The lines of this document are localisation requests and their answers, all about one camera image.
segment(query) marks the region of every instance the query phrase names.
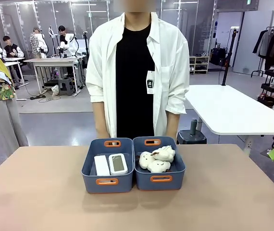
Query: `blue storage basket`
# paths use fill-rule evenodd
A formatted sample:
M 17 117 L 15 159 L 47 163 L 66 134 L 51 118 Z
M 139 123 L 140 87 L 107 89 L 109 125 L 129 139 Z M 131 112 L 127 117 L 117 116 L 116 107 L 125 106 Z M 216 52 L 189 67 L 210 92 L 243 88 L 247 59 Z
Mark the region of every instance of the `blue storage basket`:
M 106 155 L 109 166 L 108 157 L 118 153 L 122 153 L 125 156 L 128 173 L 106 177 L 97 176 L 94 157 L 97 155 Z M 132 189 L 133 171 L 134 155 L 132 140 L 128 138 L 111 138 L 96 139 L 91 142 L 81 172 L 88 193 L 126 193 Z
M 153 152 L 154 150 L 171 145 L 175 150 L 174 161 L 171 163 L 170 171 L 164 173 L 151 173 L 142 169 L 136 156 L 142 152 Z M 178 152 L 175 141 L 171 137 L 137 137 L 133 139 L 135 153 L 135 171 L 137 187 L 140 190 L 176 190 L 182 187 L 183 177 L 186 170 L 185 164 Z

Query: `cap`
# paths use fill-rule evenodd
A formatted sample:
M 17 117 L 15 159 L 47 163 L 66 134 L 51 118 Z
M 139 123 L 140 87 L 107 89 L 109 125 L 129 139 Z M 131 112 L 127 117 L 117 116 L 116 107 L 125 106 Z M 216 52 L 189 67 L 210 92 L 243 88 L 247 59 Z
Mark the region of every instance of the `cap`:
M 38 27 L 38 26 L 35 26 L 35 27 L 33 28 L 33 30 L 42 31 L 42 30 L 41 30 L 41 28 L 40 28 L 40 27 Z

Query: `white electronic device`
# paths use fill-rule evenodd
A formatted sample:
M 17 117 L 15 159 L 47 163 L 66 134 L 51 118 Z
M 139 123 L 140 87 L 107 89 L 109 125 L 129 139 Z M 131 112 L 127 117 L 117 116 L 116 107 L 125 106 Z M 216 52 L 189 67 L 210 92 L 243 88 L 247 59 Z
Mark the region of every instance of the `white electronic device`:
M 97 155 L 94 157 L 97 176 L 110 176 L 109 167 L 105 155 Z
M 122 153 L 112 154 L 108 159 L 111 175 L 122 175 L 128 172 L 125 157 Z

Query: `orange handle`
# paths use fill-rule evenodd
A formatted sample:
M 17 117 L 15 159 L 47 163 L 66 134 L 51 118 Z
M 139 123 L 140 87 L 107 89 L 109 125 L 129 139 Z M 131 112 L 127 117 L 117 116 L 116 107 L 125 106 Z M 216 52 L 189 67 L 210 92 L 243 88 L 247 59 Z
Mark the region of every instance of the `orange handle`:
M 119 180 L 117 178 L 106 178 L 106 179 L 97 179 L 95 182 L 97 185 L 117 185 L 119 183 Z
M 158 146 L 161 144 L 161 140 L 160 139 L 147 139 L 145 140 L 145 146 Z
M 157 183 L 157 182 L 171 182 L 172 176 L 151 176 L 150 178 L 151 182 Z
M 105 141 L 104 146 L 107 148 L 121 147 L 121 141 Z

